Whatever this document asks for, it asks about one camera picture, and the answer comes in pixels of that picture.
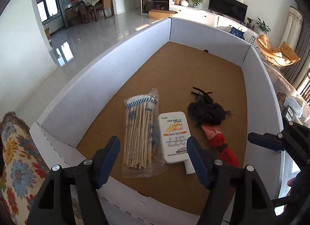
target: brown cardboard floor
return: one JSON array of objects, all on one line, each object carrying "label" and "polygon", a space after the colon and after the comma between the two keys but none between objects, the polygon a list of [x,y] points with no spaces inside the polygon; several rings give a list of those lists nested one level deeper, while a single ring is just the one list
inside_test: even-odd
[{"label": "brown cardboard floor", "polygon": [[221,124],[229,148],[242,165],[247,133],[247,105],[241,68],[229,61],[192,47],[168,42],[162,46],[116,93],[85,133],[77,149],[92,158],[111,136],[121,140],[121,151],[111,176],[140,194],[152,197],[177,209],[200,215],[209,191],[196,174],[186,175],[184,163],[168,165],[168,170],[151,178],[123,178],[121,174],[124,146],[124,100],[159,91],[159,113],[182,111],[189,129],[203,148],[211,149],[203,131],[188,117],[187,106],[194,102],[192,87],[212,91],[214,102],[233,115]]}]

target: gray curtain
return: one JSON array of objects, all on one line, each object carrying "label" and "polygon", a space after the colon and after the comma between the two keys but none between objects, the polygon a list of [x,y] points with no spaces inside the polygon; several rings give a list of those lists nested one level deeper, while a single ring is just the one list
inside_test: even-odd
[{"label": "gray curtain", "polygon": [[295,89],[303,82],[310,65],[310,24],[304,18],[303,27],[295,49],[296,54],[300,57],[300,61],[284,68],[286,79]]}]

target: metal screw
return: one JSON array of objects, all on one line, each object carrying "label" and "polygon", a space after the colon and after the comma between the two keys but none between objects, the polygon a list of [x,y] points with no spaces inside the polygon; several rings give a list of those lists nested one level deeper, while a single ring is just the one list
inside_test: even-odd
[{"label": "metal screw", "polygon": [[248,171],[250,171],[250,172],[253,172],[253,171],[254,171],[254,167],[251,166],[251,165],[246,166],[246,169],[247,169]]},{"label": "metal screw", "polygon": [[84,160],[84,165],[90,165],[91,163],[93,163],[93,161],[91,159],[86,159]]},{"label": "metal screw", "polygon": [[53,171],[58,171],[58,170],[59,170],[59,168],[60,168],[60,166],[59,166],[59,165],[54,165],[54,166],[52,167],[52,170],[53,170]]},{"label": "metal screw", "polygon": [[221,166],[223,164],[223,161],[220,159],[216,159],[216,160],[214,160],[214,164]]}]

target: dining table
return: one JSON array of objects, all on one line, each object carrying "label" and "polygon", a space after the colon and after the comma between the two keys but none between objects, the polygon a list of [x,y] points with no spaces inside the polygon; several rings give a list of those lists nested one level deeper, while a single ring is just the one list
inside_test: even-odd
[{"label": "dining table", "polygon": [[92,6],[94,8],[94,14],[95,14],[95,21],[98,21],[98,16],[97,16],[97,11],[96,11],[96,7],[95,4],[98,3],[101,0],[92,0],[88,3],[85,4],[85,6]]}]

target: bottle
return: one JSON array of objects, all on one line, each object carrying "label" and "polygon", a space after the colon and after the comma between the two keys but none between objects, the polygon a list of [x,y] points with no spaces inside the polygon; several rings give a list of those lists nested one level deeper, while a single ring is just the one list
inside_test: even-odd
[{"label": "bottle", "polygon": [[186,174],[195,172],[187,154],[186,142],[191,136],[183,112],[162,113],[158,116],[163,159],[167,164],[184,162]]}]

